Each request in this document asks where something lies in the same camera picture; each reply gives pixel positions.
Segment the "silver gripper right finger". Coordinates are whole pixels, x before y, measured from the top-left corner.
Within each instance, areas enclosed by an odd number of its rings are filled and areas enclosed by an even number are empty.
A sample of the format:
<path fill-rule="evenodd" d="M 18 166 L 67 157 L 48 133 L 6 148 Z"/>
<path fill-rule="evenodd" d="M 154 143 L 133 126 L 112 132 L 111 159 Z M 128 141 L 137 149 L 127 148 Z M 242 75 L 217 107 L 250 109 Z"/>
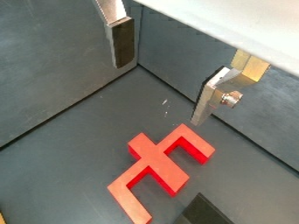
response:
<path fill-rule="evenodd" d="M 269 68 L 269 62 L 238 49 L 231 68 L 223 66 L 202 85 L 191 123 L 202 125 L 221 105 L 234 108 L 243 97 L 239 90 L 257 84 Z"/>

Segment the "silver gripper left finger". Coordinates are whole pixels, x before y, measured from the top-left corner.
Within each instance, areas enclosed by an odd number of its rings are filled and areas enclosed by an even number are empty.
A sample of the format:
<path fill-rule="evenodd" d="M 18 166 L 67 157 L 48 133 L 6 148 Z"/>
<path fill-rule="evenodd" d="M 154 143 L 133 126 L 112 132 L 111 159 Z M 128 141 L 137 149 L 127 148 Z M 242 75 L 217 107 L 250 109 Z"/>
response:
<path fill-rule="evenodd" d="M 106 25 L 115 68 L 135 58 L 135 20 L 127 15 L 123 0 L 92 0 Z"/>

